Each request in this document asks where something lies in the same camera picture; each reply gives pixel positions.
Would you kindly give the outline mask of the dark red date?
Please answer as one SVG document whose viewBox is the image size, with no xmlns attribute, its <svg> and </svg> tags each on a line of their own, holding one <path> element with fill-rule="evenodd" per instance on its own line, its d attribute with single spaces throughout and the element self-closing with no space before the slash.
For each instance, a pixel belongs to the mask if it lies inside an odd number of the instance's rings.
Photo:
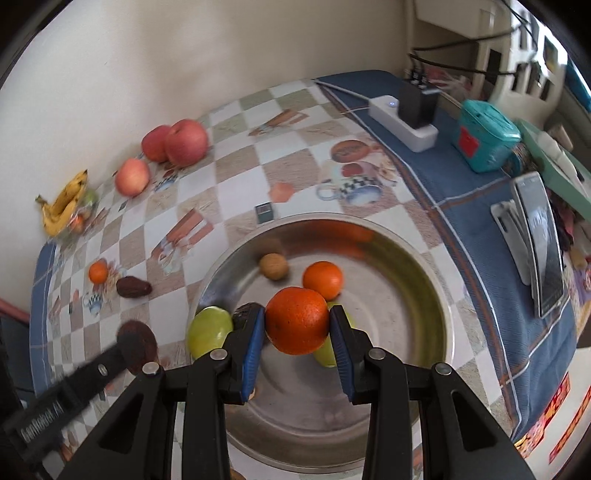
<svg viewBox="0 0 591 480">
<path fill-rule="evenodd" d="M 119 327 L 116 340 L 123 342 L 127 370 L 136 376 L 142 367 L 158 359 L 158 346 L 152 330 L 139 320 L 128 320 Z"/>
</svg>

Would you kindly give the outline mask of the round green jujube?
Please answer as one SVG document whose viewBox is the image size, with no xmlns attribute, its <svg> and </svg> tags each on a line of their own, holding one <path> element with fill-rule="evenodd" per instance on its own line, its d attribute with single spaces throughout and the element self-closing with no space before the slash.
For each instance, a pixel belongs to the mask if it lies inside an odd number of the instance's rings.
<svg viewBox="0 0 591 480">
<path fill-rule="evenodd" d="M 190 357 L 199 357 L 221 348 L 226 336 L 233 330 L 231 316 L 217 306 L 208 306 L 200 310 L 190 322 L 186 344 Z"/>
</svg>

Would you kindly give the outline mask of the oval green jujube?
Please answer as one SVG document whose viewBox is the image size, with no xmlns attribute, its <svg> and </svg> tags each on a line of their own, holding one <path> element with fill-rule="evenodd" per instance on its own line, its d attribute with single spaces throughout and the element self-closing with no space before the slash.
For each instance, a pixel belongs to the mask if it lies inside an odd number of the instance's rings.
<svg viewBox="0 0 591 480">
<path fill-rule="evenodd" d="M 339 303 L 328 302 L 329 310 L 335 305 L 342 306 L 342 304 L 339 304 Z M 346 314 L 346 319 L 348 319 L 348 321 L 349 321 L 349 326 L 352 326 L 353 328 L 355 328 L 356 322 L 352 319 L 352 317 L 349 317 L 349 313 L 346 312 L 345 307 L 342 307 L 342 308 L 344 308 L 344 311 Z M 332 350 L 332 341 L 329 336 L 327 337 L 327 339 L 325 339 L 325 342 L 324 342 L 324 344 L 322 344 L 322 347 L 318 348 L 318 350 L 315 350 L 315 352 L 312 354 L 314 355 L 315 361 L 317 361 L 318 364 L 321 365 L 322 367 L 325 367 L 325 368 L 337 367 L 337 362 L 335 361 L 335 353 L 334 353 L 334 350 Z"/>
</svg>

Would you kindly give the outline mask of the lone orange tangerine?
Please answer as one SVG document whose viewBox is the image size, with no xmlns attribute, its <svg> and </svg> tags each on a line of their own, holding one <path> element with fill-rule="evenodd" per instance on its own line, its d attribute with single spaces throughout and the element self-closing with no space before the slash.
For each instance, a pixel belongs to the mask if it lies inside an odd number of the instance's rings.
<svg viewBox="0 0 591 480">
<path fill-rule="evenodd" d="M 108 264 L 105 260 L 99 259 L 93 262 L 88 269 L 88 278 L 94 285 L 104 284 L 109 276 Z"/>
</svg>

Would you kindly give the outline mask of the tan longan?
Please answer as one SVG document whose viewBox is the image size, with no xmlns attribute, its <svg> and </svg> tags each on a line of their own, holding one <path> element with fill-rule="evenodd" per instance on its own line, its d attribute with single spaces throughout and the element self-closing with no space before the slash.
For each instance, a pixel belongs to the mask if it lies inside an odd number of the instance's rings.
<svg viewBox="0 0 591 480">
<path fill-rule="evenodd" d="M 280 281 L 290 272 L 286 257 L 277 253 L 269 253 L 259 260 L 259 271 L 271 281 Z"/>
</svg>

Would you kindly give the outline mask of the large wrinkled dark date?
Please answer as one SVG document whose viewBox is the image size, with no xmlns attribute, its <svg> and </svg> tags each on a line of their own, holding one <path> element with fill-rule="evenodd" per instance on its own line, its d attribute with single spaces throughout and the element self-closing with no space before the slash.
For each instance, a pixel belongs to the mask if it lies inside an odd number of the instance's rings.
<svg viewBox="0 0 591 480">
<path fill-rule="evenodd" d="M 263 342 L 264 336 L 264 307 L 256 302 L 243 304 L 232 315 L 235 332 L 240 339 L 250 343 Z"/>
</svg>

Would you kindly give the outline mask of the red chair back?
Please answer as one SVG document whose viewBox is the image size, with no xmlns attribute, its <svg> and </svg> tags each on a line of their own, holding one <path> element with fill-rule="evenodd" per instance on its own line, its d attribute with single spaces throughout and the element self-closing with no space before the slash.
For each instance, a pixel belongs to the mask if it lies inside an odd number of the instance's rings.
<svg viewBox="0 0 591 480">
<path fill-rule="evenodd" d="M 28 312 L 19 309 L 3 299 L 0 299 L 0 313 L 24 324 L 30 322 L 30 314 Z"/>
</svg>

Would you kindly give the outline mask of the stainless steel plate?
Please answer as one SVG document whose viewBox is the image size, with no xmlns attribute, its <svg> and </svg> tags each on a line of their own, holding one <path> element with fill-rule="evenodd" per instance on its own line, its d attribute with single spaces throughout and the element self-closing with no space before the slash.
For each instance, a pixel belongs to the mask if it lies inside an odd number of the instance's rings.
<svg viewBox="0 0 591 480">
<path fill-rule="evenodd" d="M 191 311 L 269 302 L 280 283 L 259 272 L 267 253 L 287 258 L 290 286 L 301 284 L 312 263 L 337 265 L 345 280 L 339 305 L 375 346 L 403 362 L 428 368 L 453 359 L 451 308 L 434 270 L 399 235 L 343 214 L 300 214 L 257 227 L 211 266 Z M 338 371 L 311 355 L 264 344 L 252 400 L 229 406 L 225 416 L 229 443 L 263 464 L 327 474 L 363 463 L 370 409 L 349 403 Z"/>
</svg>

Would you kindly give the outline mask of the yellow banana bunch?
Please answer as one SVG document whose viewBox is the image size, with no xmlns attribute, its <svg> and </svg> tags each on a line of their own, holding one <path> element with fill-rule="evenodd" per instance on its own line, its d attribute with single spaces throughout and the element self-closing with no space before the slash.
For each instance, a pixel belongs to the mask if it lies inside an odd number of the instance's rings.
<svg viewBox="0 0 591 480">
<path fill-rule="evenodd" d="M 87 183 L 88 171 L 83 170 L 66 184 L 52 204 L 41 195 L 35 198 L 41 208 L 43 229 L 49 237 L 56 237 L 67 227 L 86 193 Z"/>
</svg>

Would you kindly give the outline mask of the white remote stack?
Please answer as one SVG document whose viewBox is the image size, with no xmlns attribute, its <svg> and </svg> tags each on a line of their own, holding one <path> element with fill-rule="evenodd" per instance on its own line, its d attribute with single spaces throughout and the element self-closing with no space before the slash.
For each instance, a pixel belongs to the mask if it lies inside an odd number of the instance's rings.
<svg viewBox="0 0 591 480">
<path fill-rule="evenodd" d="M 505 243 L 510 251 L 522 283 L 530 287 L 533 299 L 538 295 L 538 262 L 528 217 L 517 200 L 502 201 L 490 207 Z"/>
</svg>

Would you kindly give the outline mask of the pale red apple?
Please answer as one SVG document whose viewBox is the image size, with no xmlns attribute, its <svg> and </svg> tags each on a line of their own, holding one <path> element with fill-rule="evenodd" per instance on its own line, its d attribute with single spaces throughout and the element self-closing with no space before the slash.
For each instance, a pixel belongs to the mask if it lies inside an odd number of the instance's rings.
<svg viewBox="0 0 591 480">
<path fill-rule="evenodd" d="M 115 175 L 115 188 L 124 197 L 135 197 L 143 192 L 150 181 L 147 164 L 137 158 L 127 159 Z"/>
</svg>

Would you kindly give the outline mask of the teal tray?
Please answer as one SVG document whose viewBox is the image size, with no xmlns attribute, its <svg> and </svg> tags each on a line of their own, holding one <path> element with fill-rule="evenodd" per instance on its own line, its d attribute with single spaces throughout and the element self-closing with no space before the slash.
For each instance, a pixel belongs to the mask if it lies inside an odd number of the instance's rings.
<svg viewBox="0 0 591 480">
<path fill-rule="evenodd" d="M 522 134 L 522 140 L 530 151 L 545 185 L 578 211 L 581 216 L 589 219 L 590 172 L 573 155 L 569 152 L 565 153 L 573 167 L 584 178 L 581 186 L 578 186 L 539 146 L 538 136 L 542 133 L 540 129 L 525 120 L 516 120 L 515 124 Z"/>
</svg>

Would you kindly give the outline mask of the dark red apple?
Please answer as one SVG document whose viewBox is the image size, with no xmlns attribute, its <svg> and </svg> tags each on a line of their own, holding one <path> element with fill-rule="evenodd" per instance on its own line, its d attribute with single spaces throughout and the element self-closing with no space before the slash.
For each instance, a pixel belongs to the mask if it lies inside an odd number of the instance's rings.
<svg viewBox="0 0 591 480">
<path fill-rule="evenodd" d="M 167 161 L 165 139 L 170 129 L 170 125 L 159 125 L 143 137 L 141 140 L 141 149 L 148 160 L 156 163 Z"/>
</svg>

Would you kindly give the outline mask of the patterned checkered tablecloth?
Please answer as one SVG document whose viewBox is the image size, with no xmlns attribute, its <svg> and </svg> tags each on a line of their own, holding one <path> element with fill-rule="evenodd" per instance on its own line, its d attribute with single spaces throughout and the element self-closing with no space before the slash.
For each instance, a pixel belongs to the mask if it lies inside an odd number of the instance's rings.
<svg viewBox="0 0 591 480">
<path fill-rule="evenodd" d="M 125 199 L 99 184 L 97 214 L 66 247 L 45 246 L 32 296 L 36 391 L 112 341 L 126 318 L 148 323 L 168 365 L 186 357 L 185 326 L 199 283 L 224 250 L 266 218 L 334 212 L 403 237 L 435 269 L 450 304 L 453 363 L 511 432 L 541 479 L 566 464 L 590 420 L 590 386 L 571 366 L 580 308 L 538 319 L 490 207 L 511 196 L 502 172 L 473 172 L 439 112 L 434 148 L 414 153 L 370 118 L 367 101 L 396 95 L 383 71 L 298 80 L 202 117 L 212 148 L 188 169 L 154 165 L 150 185 Z M 103 259 L 102 285 L 88 278 Z M 119 278 L 149 282 L 128 299 Z"/>
</svg>

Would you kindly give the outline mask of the white power strip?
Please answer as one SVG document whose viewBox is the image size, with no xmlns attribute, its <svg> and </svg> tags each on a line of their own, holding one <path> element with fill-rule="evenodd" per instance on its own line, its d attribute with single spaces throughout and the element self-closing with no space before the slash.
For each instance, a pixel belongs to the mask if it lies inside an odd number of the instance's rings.
<svg viewBox="0 0 591 480">
<path fill-rule="evenodd" d="M 399 106 L 399 100 L 391 95 L 370 98 L 369 114 L 411 151 L 421 153 L 433 148 L 439 130 L 432 124 L 418 129 L 411 127 L 400 118 Z"/>
</svg>

